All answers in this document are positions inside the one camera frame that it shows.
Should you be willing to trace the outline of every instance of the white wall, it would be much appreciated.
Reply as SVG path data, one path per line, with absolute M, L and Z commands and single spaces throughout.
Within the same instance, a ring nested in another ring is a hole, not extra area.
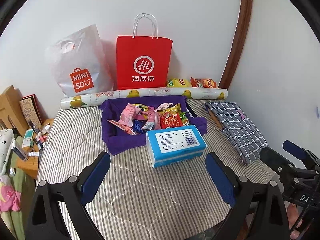
M 0 37 L 0 91 L 9 85 L 35 93 L 49 117 L 63 94 L 44 62 L 57 40 L 97 24 L 109 65 L 116 38 L 131 35 L 135 16 L 152 13 L 159 35 L 173 40 L 169 76 L 220 80 L 230 51 L 240 0 L 28 0 Z M 138 34 L 150 35 L 144 20 Z
M 253 0 L 228 100 L 238 102 L 269 146 L 287 158 L 285 140 L 320 157 L 319 76 L 319 41 L 295 6 L 289 0 Z

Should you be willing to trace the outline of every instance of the human hand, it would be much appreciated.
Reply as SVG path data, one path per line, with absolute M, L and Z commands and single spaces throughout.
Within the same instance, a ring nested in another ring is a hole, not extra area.
M 289 229 L 291 229 L 299 217 L 297 205 L 290 203 L 290 205 L 287 208 L 287 215 L 288 215 L 288 221 L 289 221 Z M 301 226 L 301 224 L 302 224 L 302 219 L 300 220 L 299 224 L 297 225 L 297 228 L 299 226 Z M 300 235 L 299 231 L 294 230 L 291 233 L 290 238 L 297 239 L 299 235 Z

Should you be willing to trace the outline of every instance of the striped bedsheet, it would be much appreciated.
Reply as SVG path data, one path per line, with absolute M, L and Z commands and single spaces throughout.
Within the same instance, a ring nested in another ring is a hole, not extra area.
M 203 155 L 151 168 L 145 146 L 111 156 L 111 166 L 86 209 L 105 239 L 186 239 L 221 222 L 225 204 L 205 168 L 214 151 L 236 174 L 267 183 L 274 172 L 260 160 L 243 165 L 238 153 L 202 105 L 215 100 L 189 100 L 198 116 L 208 120 Z M 100 151 L 101 111 L 98 107 L 60 109 L 46 143 L 37 183 L 65 181 L 90 165 Z M 79 239 L 64 203 L 61 211 L 72 239 Z

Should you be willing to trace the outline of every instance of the wooden trim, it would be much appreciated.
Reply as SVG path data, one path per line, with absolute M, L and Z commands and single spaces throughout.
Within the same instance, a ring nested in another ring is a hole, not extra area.
M 245 39 L 249 28 L 253 0 L 241 0 L 239 19 L 236 27 L 235 36 L 233 38 L 231 51 L 227 60 L 226 67 L 223 71 L 219 88 L 228 89 L 232 78 L 236 72 Z

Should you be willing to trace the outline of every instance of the small box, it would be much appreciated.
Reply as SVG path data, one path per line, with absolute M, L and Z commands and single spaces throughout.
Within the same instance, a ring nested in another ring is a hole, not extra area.
M 16 142 L 16 139 L 13 139 L 11 142 L 11 150 L 13 150 L 23 161 L 26 162 L 28 160 L 28 153 L 21 148 L 21 146 Z
M 146 144 L 153 168 L 198 157 L 207 147 L 195 125 L 148 131 Z

